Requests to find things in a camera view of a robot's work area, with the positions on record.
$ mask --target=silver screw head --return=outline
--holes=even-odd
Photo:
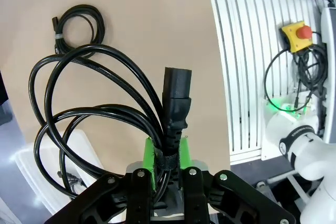
[[[197,171],[195,169],[190,169],[189,174],[190,175],[196,175]]]
[[[227,180],[227,176],[225,174],[220,174],[219,178],[221,180]]]
[[[143,171],[139,171],[138,172],[138,177],[143,177],[143,176],[145,176],[145,173]]]
[[[107,183],[109,183],[109,184],[113,184],[114,182],[116,182],[114,178],[109,178],[107,180]]]

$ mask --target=beige table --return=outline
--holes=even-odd
[[[39,125],[28,98],[33,65],[54,52],[51,18],[77,4],[91,4],[106,24],[104,43],[133,59],[161,97],[164,67],[193,70],[192,107],[187,118],[193,158],[205,161],[211,172],[229,168],[227,120],[221,59],[210,0],[0,0],[0,67],[20,128],[28,142]],[[75,45],[89,41],[87,23],[70,21],[65,36]],[[93,60],[111,68],[145,94],[135,77],[104,55]],[[54,64],[37,76],[36,91],[43,104],[45,86]],[[122,103],[139,108],[116,84],[79,65],[70,64],[57,82],[53,112],[77,106]],[[66,123],[61,123],[63,130]],[[123,173],[142,159],[145,135],[124,123],[98,117],[79,127],[87,134],[103,166]]]

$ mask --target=white slatted panel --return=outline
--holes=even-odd
[[[264,73],[282,49],[279,28],[304,20],[320,31],[313,0],[211,0],[225,81],[232,160],[254,159],[263,139]],[[317,1],[326,6],[326,1]],[[282,55],[267,78],[270,95],[292,93],[297,85],[292,55]]]

